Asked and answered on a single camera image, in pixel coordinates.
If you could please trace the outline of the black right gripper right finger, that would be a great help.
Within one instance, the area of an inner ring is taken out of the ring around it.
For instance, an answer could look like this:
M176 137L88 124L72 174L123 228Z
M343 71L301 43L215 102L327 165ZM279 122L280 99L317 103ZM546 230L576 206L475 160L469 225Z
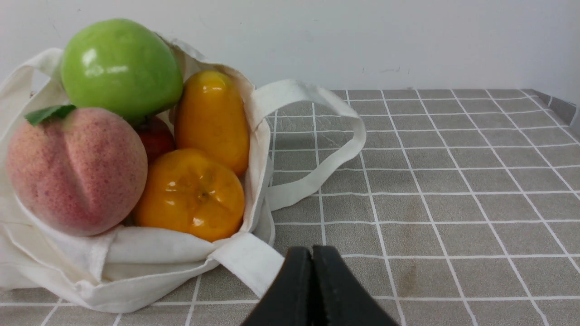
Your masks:
M369 295L338 250L313 246L314 326L397 326L397 322Z

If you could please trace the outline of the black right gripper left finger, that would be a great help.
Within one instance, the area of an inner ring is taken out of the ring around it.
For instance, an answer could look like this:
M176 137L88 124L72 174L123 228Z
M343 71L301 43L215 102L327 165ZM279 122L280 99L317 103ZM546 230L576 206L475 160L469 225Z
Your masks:
M302 246L288 249L277 277L242 325L309 326L311 273L310 251Z

